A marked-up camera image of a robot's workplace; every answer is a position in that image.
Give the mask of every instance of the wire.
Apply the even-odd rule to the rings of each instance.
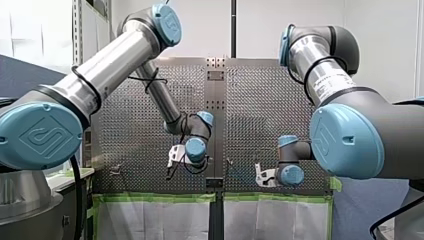
[[[18,99],[17,98],[0,98],[0,108],[7,107],[11,105],[12,103],[14,103],[16,100]]]
[[[82,181],[81,181],[81,175],[79,172],[78,162],[73,155],[70,159],[72,169],[74,171],[74,179],[75,179],[75,193],[76,193],[76,202],[77,202],[77,216],[76,216],[76,223],[75,223],[75,233],[74,233],[74,239],[79,240],[81,237],[81,232],[83,229],[83,209],[82,209]]]
[[[375,233],[374,233],[374,231],[381,225],[381,224],[383,224],[384,222],[386,222],[387,220],[389,220],[389,219],[392,219],[392,218],[394,218],[394,217],[396,217],[396,216],[398,216],[398,215],[400,215],[400,214],[402,214],[402,213],[404,213],[404,212],[406,212],[406,211],[408,211],[408,210],[410,210],[410,209],[412,209],[412,208],[414,208],[414,207],[416,207],[416,206],[418,206],[419,204],[421,204],[422,202],[424,202],[424,196],[422,196],[422,197],[420,197],[420,198],[418,198],[417,200],[415,200],[415,201],[413,201],[413,202],[411,202],[411,203],[409,203],[408,205],[405,205],[405,206],[403,206],[403,207],[401,207],[401,208],[399,208],[398,210],[396,210],[396,211],[394,211],[394,212],[392,212],[392,213],[390,213],[389,215],[387,215],[387,216],[385,216],[385,217],[383,217],[382,219],[380,219],[380,220],[378,220],[377,222],[375,222],[373,225],[371,225],[371,227],[370,227],[370,234],[371,234],[371,237],[374,239],[374,240],[376,240],[377,239],[377,236],[375,235]]]
[[[143,81],[143,82],[149,82],[147,83],[146,87],[144,88],[144,92],[146,94],[149,94],[148,90],[150,85],[154,82],[154,81],[165,81],[165,84],[168,84],[168,80],[165,78],[156,78],[158,76],[159,73],[159,68],[156,68],[155,71],[153,72],[153,76],[151,79],[146,79],[146,78],[138,78],[138,77],[132,77],[129,76],[129,79],[133,79],[133,80],[138,80],[138,81]]]
[[[174,170],[172,171],[171,176],[167,176],[167,177],[166,177],[166,180],[167,180],[167,181],[170,181],[170,180],[174,177],[174,174],[175,174],[175,172],[177,171],[178,167],[180,166],[181,162],[183,161],[184,157],[185,157],[185,154],[184,154],[184,155],[180,158],[180,161],[178,161],[178,164],[177,164],[177,166],[175,166]]]
[[[194,171],[190,170],[190,169],[187,167],[187,164],[186,164],[186,162],[185,162],[185,161],[184,161],[184,168],[187,170],[187,172],[189,172],[189,173],[191,173],[191,174],[193,174],[193,175],[201,174],[201,173],[203,173],[204,171],[206,171],[206,169],[208,168],[209,156],[206,156],[205,158],[206,158],[206,162],[204,162],[203,168],[202,168],[200,171],[194,172]]]
[[[71,70],[72,72],[80,79],[82,80],[85,84],[87,84],[88,87],[90,87],[91,91],[94,92],[94,95],[96,95],[96,103],[97,103],[97,108],[96,110],[94,110],[91,115],[95,114],[96,112],[98,112],[100,110],[100,108],[102,108],[102,97],[100,96],[99,91],[97,91],[96,87],[93,86],[93,84],[91,84],[91,82],[87,81],[87,79],[77,71],[77,67],[78,66],[72,66]]]
[[[181,122],[181,138],[180,138],[180,144],[183,143],[184,138],[185,138],[185,131],[188,128],[188,114],[185,112],[181,112],[182,114],[184,114],[184,118]]]

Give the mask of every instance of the perforated metal panel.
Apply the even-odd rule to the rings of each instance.
[[[325,194],[329,178],[315,161],[301,162],[306,177],[297,189],[256,185],[254,164],[259,161],[264,170],[276,167],[279,136],[308,139],[313,107],[302,86],[275,60],[229,59],[226,67],[225,191]]]
[[[159,75],[181,111],[204,108],[204,59],[158,60]],[[190,175],[179,166],[166,181],[168,152],[179,140],[165,133],[163,119],[142,82],[126,80],[105,102],[94,119],[96,192],[204,193],[203,175]]]
[[[205,109],[215,115],[215,125],[219,126],[214,126],[208,146],[214,153],[215,167],[209,172],[225,177],[225,191],[329,194],[329,178],[314,161],[301,162],[306,180],[297,189],[256,185],[255,159],[263,169],[276,167],[278,137],[296,134],[307,139],[313,111],[302,86],[290,80],[275,60],[226,59],[225,67],[219,69],[224,71],[223,80],[208,80],[207,72],[212,69],[206,59],[178,58],[157,63],[160,75],[169,79],[170,91],[182,111]],[[183,166],[172,181],[165,180],[168,151],[178,138],[164,132],[159,111],[141,82],[123,83],[93,122],[96,192],[206,191],[204,175],[192,176]],[[224,170],[217,167],[221,163]]]

